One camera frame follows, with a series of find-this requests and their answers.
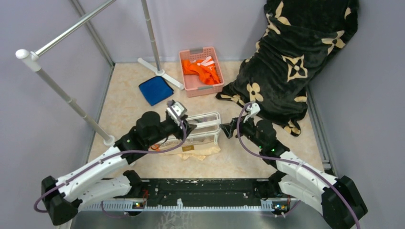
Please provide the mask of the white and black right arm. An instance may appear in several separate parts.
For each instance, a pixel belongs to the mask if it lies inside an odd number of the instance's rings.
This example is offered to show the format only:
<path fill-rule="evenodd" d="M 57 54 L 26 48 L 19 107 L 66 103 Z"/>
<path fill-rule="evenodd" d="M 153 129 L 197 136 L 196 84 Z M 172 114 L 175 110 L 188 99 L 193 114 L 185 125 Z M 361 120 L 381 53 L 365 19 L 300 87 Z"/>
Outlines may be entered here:
<path fill-rule="evenodd" d="M 332 229 L 361 227 L 359 220 L 368 208 L 355 182 L 348 176 L 335 177 L 318 170 L 300 159 L 277 139 L 270 121 L 233 118 L 220 128 L 227 138 L 245 136 L 260 149 L 252 155 L 277 169 L 269 178 L 273 196 L 286 194 L 304 202 L 318 211 Z"/>

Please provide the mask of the white plastic clip hanger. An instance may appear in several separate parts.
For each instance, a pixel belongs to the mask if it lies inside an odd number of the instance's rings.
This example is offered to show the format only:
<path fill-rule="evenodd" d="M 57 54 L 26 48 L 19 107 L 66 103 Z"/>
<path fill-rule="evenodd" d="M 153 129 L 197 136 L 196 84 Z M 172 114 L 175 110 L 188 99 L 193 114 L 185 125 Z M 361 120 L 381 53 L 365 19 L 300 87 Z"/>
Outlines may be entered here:
<path fill-rule="evenodd" d="M 218 137 L 221 132 L 221 129 L 219 127 L 219 125 L 221 124 L 221 116 L 218 112 L 192 115 L 187 118 L 187 121 L 190 124 L 197 125 L 197 127 L 191 132 L 187 139 L 214 136 L 215 141 L 218 142 Z M 160 151 L 167 149 L 174 150 L 173 148 L 180 142 L 180 139 L 176 139 L 175 137 L 170 136 L 168 140 L 162 140 L 157 144 L 160 144 Z"/>

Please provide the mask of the orange clothes peg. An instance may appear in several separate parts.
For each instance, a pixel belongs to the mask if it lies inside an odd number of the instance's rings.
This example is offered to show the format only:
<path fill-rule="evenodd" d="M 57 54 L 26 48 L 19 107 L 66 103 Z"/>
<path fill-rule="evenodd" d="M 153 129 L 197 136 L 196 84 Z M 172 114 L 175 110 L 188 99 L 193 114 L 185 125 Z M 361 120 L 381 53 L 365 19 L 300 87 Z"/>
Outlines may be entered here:
<path fill-rule="evenodd" d="M 153 151 L 160 151 L 160 144 L 155 144 L 150 146 L 150 149 Z"/>

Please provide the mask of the cream boxer underwear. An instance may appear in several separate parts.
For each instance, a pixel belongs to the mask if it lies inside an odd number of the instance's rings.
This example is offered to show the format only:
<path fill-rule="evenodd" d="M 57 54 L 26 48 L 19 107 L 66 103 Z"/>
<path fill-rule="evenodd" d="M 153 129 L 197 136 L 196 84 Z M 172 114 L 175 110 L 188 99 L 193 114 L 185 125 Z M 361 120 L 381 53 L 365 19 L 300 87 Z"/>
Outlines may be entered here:
<path fill-rule="evenodd" d="M 203 161 L 207 156 L 218 154 L 220 151 L 221 149 L 214 136 L 207 136 L 187 139 L 179 148 L 166 153 L 159 153 L 159 155 L 176 155 L 182 160 L 194 157 Z"/>

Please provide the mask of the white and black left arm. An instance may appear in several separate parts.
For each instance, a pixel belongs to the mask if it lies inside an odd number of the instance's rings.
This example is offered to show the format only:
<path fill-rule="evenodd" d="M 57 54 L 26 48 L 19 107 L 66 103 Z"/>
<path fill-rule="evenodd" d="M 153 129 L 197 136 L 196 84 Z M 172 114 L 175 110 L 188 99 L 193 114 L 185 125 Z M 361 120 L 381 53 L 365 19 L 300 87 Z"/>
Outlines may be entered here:
<path fill-rule="evenodd" d="M 170 136 L 180 140 L 174 148 L 180 147 L 197 127 L 187 118 L 185 111 L 177 107 L 167 108 L 163 121 L 154 111 L 144 113 L 127 134 L 96 159 L 59 178 L 45 177 L 41 181 L 41 197 L 34 204 L 35 211 L 40 212 L 38 204 L 42 202 L 43 212 L 54 226 L 60 226 L 93 203 L 127 194 L 133 198 L 140 196 L 143 184 L 134 170 L 111 180 L 104 177 L 150 154 L 151 146 Z"/>

